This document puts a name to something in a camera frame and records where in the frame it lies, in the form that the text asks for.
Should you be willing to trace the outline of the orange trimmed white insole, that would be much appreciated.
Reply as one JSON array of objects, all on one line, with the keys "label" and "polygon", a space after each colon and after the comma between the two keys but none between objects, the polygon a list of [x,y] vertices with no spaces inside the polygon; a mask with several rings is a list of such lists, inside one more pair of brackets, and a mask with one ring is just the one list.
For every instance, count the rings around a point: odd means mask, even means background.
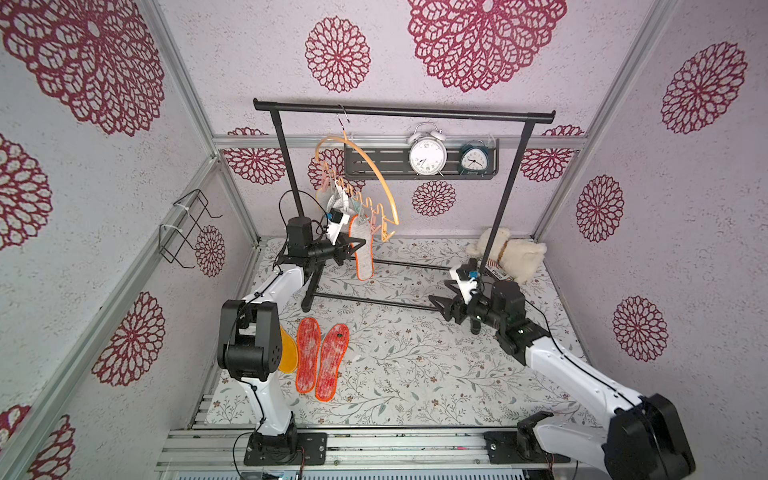
[{"label": "orange trimmed white insole", "polygon": [[363,238],[366,245],[354,251],[357,278],[361,281],[370,280],[373,277],[373,233],[369,220],[364,215],[355,215],[351,218],[348,235],[350,237]]}]

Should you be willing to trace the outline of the orange clip hanger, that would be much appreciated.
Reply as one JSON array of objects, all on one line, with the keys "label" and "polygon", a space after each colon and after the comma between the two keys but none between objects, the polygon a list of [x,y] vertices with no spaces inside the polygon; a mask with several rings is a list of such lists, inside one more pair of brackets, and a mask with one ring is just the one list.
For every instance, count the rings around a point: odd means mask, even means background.
[{"label": "orange clip hanger", "polygon": [[[340,187],[342,192],[353,200],[360,212],[363,210],[367,211],[372,233],[379,234],[380,240],[383,243],[388,243],[396,233],[395,230],[392,230],[392,227],[400,225],[397,202],[379,167],[370,155],[356,144],[348,134],[346,125],[349,123],[349,117],[346,108],[341,104],[338,107],[341,114],[345,117],[344,120],[340,121],[342,135],[328,135],[322,138],[315,146],[313,161],[321,169],[325,179],[331,180],[335,186]],[[353,171],[350,167],[345,166],[344,171],[340,172],[335,166],[330,165],[321,158],[321,152],[327,150],[327,146],[330,143],[341,144],[346,150],[356,153],[364,161],[383,189],[389,205],[388,208],[385,208],[382,202],[375,203],[371,196],[363,195],[364,190],[360,183],[368,182],[368,179],[353,178]]]}]

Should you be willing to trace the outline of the yellow shoe insole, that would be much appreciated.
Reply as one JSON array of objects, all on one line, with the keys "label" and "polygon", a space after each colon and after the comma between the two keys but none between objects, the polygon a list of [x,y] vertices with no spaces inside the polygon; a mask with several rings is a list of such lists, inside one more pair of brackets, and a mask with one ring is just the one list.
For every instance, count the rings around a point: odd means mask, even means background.
[{"label": "yellow shoe insole", "polygon": [[294,338],[283,328],[280,328],[282,341],[282,356],[279,371],[290,374],[296,371],[298,366],[298,348]]}]

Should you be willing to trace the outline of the white grey insole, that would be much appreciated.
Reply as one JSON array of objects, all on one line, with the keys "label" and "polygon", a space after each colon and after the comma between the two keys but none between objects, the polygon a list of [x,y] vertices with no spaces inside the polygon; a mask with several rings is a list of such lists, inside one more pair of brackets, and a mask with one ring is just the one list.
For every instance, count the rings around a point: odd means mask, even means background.
[{"label": "white grey insole", "polygon": [[340,208],[344,202],[344,192],[336,181],[330,180],[316,192],[316,199],[326,210]]}]

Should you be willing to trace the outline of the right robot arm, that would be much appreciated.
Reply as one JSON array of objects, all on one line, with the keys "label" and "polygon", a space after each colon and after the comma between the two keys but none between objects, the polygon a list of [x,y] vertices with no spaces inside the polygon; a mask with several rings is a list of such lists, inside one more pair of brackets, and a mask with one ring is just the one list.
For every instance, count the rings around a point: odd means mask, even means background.
[{"label": "right robot arm", "polygon": [[496,281],[485,294],[475,279],[449,281],[452,297],[429,300],[447,321],[470,321],[472,332],[494,328],[501,349],[544,375],[599,421],[599,429],[561,422],[539,412],[519,422],[518,450],[569,457],[612,479],[684,479],[696,470],[693,452],[673,403],[621,385],[561,346],[548,325],[528,317],[531,307],[517,283]]}]

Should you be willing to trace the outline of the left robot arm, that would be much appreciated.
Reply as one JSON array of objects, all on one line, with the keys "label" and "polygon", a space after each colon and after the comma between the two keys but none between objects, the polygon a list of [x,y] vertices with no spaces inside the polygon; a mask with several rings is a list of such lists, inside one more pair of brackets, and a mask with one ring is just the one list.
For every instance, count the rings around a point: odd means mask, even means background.
[{"label": "left robot arm", "polygon": [[240,300],[228,300],[221,310],[216,359],[218,366],[240,382],[254,410],[261,413],[255,433],[267,438],[286,436],[295,426],[277,379],[283,343],[279,314],[296,292],[307,289],[301,309],[310,311],[325,265],[341,266],[370,244],[370,228],[361,238],[350,235],[358,215],[337,209],[326,215],[326,233],[316,238],[305,216],[290,219],[284,246],[269,278]]}]

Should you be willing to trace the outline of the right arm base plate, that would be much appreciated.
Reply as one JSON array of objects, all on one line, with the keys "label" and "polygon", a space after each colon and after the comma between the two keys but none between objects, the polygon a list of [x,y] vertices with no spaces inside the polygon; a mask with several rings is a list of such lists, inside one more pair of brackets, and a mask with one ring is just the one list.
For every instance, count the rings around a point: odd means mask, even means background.
[{"label": "right arm base plate", "polygon": [[489,462],[501,464],[543,463],[567,464],[571,459],[559,454],[544,452],[533,436],[517,430],[486,431],[483,433]]}]

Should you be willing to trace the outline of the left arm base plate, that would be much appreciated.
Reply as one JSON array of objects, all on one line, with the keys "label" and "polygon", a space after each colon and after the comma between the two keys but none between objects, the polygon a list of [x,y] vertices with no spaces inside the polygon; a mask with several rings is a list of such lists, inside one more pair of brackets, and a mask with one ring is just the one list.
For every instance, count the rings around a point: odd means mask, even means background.
[{"label": "left arm base plate", "polygon": [[327,440],[325,433],[286,433],[278,436],[252,433],[243,464],[248,467],[324,465]]}]

